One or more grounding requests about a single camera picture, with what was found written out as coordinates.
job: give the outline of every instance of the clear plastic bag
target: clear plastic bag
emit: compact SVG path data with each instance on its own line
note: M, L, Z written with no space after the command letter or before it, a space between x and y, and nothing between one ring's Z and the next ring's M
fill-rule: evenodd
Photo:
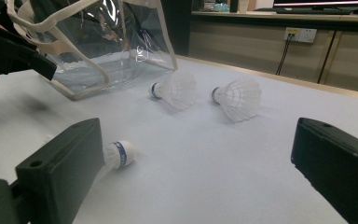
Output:
M177 69L159 0L8 0L7 14L73 100Z

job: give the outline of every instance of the white shuttlecock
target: white shuttlecock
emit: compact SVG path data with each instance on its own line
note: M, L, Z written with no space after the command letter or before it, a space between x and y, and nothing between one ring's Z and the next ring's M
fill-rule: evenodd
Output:
M149 93L155 98L162 98L176 109L184 110L194 104L196 80L191 73L177 70L167 80L153 83Z
M120 169L132 163L136 149L127 141L117 141L103 148L105 166L97 174L96 179L101 179L113 169Z
M237 79L212 91L213 100L220 104L228 117L235 122L255 116L260 105L260 95L258 83L250 78Z

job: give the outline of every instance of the white table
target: white table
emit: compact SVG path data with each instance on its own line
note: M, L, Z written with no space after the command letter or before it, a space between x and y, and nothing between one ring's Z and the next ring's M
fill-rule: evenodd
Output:
M72 102L33 71L0 76L0 178L14 181L14 167L48 136L98 117L105 145L128 140L139 154L92 189L75 223L346 223L290 154L300 117L358 137L358 92L178 62L195 75L199 93L180 112L148 96L149 85L166 77ZM253 78L263 93L258 115L233 123L210 95L237 77Z

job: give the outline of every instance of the computer monitor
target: computer monitor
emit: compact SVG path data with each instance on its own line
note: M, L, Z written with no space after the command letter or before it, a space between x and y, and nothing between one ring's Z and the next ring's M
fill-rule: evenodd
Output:
M274 0L275 8L334 8L334 7L358 7L358 0Z

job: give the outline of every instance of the electrical outlet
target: electrical outlet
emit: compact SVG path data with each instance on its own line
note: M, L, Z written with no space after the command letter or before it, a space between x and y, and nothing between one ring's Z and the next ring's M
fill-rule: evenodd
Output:
M298 42L313 43L316 36L316 29L300 29Z
M300 28L294 28L294 27L286 27L286 32L284 33L283 40L287 40L287 37L289 34L294 35L290 41L298 41L298 36L300 34Z

